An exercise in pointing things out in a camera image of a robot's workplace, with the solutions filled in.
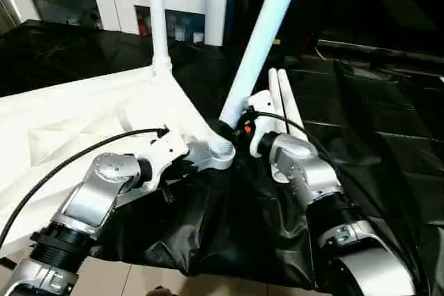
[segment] item in cabinet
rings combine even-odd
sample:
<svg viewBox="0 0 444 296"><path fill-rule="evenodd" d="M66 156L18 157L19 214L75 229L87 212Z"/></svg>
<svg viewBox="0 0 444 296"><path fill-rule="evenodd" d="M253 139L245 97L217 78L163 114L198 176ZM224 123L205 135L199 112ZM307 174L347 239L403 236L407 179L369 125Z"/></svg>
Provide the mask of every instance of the item in cabinet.
<svg viewBox="0 0 444 296"><path fill-rule="evenodd" d="M201 31L195 31L193 33L193 43L203 42L204 34Z"/></svg>

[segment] black cable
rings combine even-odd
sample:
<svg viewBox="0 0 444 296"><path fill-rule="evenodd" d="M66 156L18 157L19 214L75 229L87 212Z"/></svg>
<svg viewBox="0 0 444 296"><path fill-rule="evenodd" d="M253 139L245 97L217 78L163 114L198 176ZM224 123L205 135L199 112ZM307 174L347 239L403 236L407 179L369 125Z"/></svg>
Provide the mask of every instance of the black cable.
<svg viewBox="0 0 444 296"><path fill-rule="evenodd" d="M339 173L338 165L333 160L332 156L328 153L328 151L325 149L325 147L319 142L319 140L317 138L315 138L310 132L308 132L306 129L304 129L301 125L299 125L296 122L292 121L291 119L283 117L279 114L272 114L270 112L260 112L260 111L252 111L252 113L256 116L265 116L265 117L279 119L281 121L284 121L284 122L294 126L299 131L303 132L305 135L307 135L308 139L313 143L313 145L316 147L318 152L320 152L323 155L324 159L328 163L330 163L330 165L333 167L333 169L336 171L336 173Z"/></svg>
<svg viewBox="0 0 444 296"><path fill-rule="evenodd" d="M3 230L1 231L0 234L0 249L3 246L3 243L6 240L6 237L12 227L12 224L14 223L15 219L18 217L18 215L20 214L20 211L22 211L23 207L25 206L25 204L32 198L32 196L39 191L42 186L48 182L56 173L58 173L60 170L62 170L64 167L66 167L68 164L76 161L77 159L79 159L80 157L86 155L87 153L92 152L93 150L96 150L97 148L104 146L110 142L122 139L124 137L130 137L131 135L136 135L136 134L143 134L143 133L157 133L158 137L161 137L163 135L165 135L168 130L166 128L146 128L143 130L134 130L134 131L128 131L125 133L121 133L118 135L115 135L113 137L107 138L105 140L102 140L88 148L85 148L84 150L81 150L80 152L78 152L77 154L71 156L70 158L64 160L62 163L60 163L59 165L57 165L53 170L51 170L48 174L46 174L46 176L44 176L22 199L22 201L20 201L20 203L17 205L17 207L15 207L14 211L12 212L12 214L10 215L8 221L6 221L5 227L3 228Z"/></svg>
<svg viewBox="0 0 444 296"><path fill-rule="evenodd" d="M9 258L0 258L0 265L9 270L14 270L17 263Z"/></svg>

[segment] black fabric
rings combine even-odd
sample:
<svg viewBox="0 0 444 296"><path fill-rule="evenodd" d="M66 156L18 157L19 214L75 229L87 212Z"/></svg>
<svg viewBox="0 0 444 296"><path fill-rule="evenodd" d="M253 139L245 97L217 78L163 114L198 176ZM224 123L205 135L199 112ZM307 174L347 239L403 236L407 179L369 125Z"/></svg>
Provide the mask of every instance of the black fabric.
<svg viewBox="0 0 444 296"><path fill-rule="evenodd" d="M178 42L170 52L184 91L215 119L240 52ZM151 57L145 37L27 23L1 39L0 96L144 66ZM332 154L345 189L422 281L425 268L432 295L443 296L444 84L342 61L288 65L272 54L264 68L271 65L287 67L306 128ZM262 75L256 90L266 85ZM171 192L172 204L154 193L120 208L95 255L185 275L315 286L305 217L265 162L239 152L228 171L195 174Z"/></svg>

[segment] white pole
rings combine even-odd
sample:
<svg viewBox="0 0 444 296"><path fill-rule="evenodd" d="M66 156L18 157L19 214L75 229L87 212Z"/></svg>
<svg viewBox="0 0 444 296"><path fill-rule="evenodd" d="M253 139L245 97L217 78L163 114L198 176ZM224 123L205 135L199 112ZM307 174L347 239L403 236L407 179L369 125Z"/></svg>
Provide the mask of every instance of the white pole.
<svg viewBox="0 0 444 296"><path fill-rule="evenodd" d="M150 13L154 48L153 65L155 70L158 66L171 66L168 55L164 0L151 0Z"/></svg>
<svg viewBox="0 0 444 296"><path fill-rule="evenodd" d="M220 120L236 127L245 100L251 95L273 40L291 0L265 0L251 34L247 49L237 70Z"/></svg>

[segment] black cylinder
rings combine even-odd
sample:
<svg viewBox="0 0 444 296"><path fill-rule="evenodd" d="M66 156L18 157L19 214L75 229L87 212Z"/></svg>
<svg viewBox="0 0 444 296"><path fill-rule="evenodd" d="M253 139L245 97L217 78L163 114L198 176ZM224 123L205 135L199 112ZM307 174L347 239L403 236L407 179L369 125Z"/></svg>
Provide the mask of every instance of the black cylinder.
<svg viewBox="0 0 444 296"><path fill-rule="evenodd" d="M72 273L78 272L93 243L89 235L56 223L31 239L37 243L30 258Z"/></svg>
<svg viewBox="0 0 444 296"><path fill-rule="evenodd" d="M327 230L363 220L357 205L343 193L333 193L308 205L307 224L310 237L318 240Z"/></svg>

